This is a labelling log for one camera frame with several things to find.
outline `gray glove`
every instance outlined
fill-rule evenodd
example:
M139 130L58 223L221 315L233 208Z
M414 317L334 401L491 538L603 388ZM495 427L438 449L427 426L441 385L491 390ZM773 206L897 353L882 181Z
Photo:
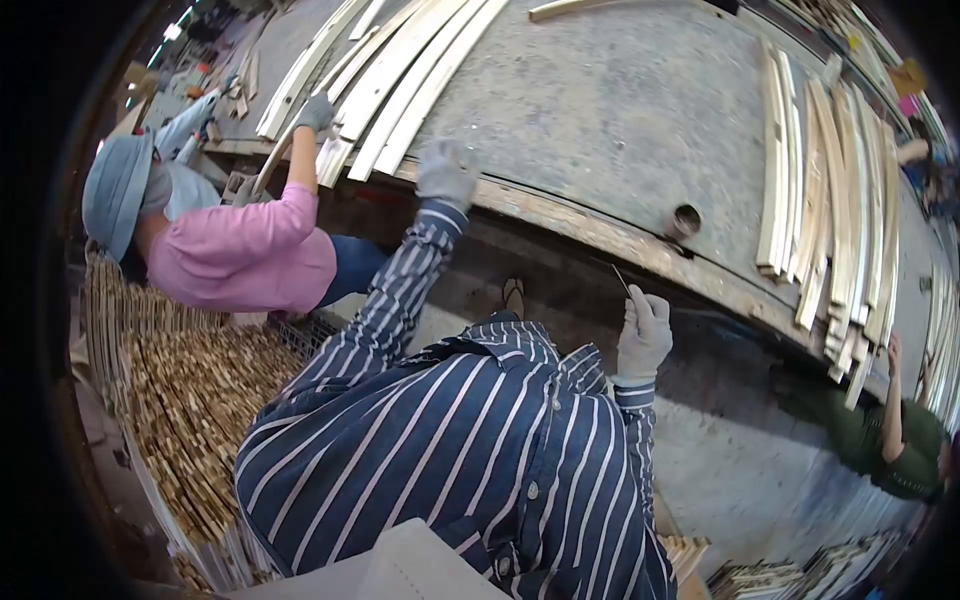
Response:
M417 196L449 204L467 214L479 171L472 165L461 166L462 159L468 156L460 142L449 138L431 142L420 158Z
M253 194L253 185L256 183L256 177L247 178L246 181L240 184L240 187L237 188L236 194L233 195L233 207L242 208L247 204L269 202L273 200L274 197L270 195L267 190L263 190L259 194Z
M623 387L652 383L657 368L673 347L670 303L659 296L644 294L633 284L630 296L620 343L616 346L616 376L611 378Z
M307 99L306 104L300 109L297 120L294 121L294 129L300 126L306 126L314 132L322 132L330 127L330 121L333 120L333 105L326 99L326 93L320 93Z

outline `metal tool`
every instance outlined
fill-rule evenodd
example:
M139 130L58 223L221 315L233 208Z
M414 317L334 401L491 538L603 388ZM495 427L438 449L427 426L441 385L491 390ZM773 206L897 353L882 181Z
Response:
M620 274L620 270L617 269L613 263L610 263L610 266L613 267L613 272L616 273L616 276L620 277L620 283L623 284L623 289L627 290L627 296L630 296L630 287L628 287L627 282L623 280L623 275Z

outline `pink shirt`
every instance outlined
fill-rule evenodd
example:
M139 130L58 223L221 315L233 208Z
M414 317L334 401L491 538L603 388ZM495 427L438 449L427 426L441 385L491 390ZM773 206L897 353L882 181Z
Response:
M309 312L337 274L316 223L317 195L293 182L274 202L187 212L154 238L147 277L195 308Z

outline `workbench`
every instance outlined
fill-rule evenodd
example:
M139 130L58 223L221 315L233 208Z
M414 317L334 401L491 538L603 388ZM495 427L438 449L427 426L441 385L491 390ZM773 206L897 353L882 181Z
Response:
M271 19L255 43L259 93L250 113L218 114L224 140L208 152L270 152L256 124L340 3L299 0ZM388 0L374 24L405 3ZM434 137L460 139L483 171L479 205L637 265L822 358L823 323L812 335L793 325L797 286L777 285L755 264L765 157L756 25L697 0L628 2L532 23L526 11L539 4L514 0L494 20L396 177L416 179L416 156ZM351 43L338 39L295 107ZM801 89L818 62L798 59L799 44L781 46ZM802 93L798 99L804 122ZM902 181L896 328L909 394L929 313L918 280L930 276L932 262L947 263ZM696 206L703 227L677 249L660 236L680 204ZM866 385L875 395L885 392L885 362L875 361Z

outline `blue hat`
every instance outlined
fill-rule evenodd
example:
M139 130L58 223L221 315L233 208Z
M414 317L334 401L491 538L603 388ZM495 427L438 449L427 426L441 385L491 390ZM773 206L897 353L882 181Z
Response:
M84 184L86 234L120 262L136 226L136 215L147 188L154 133L118 135L104 142Z

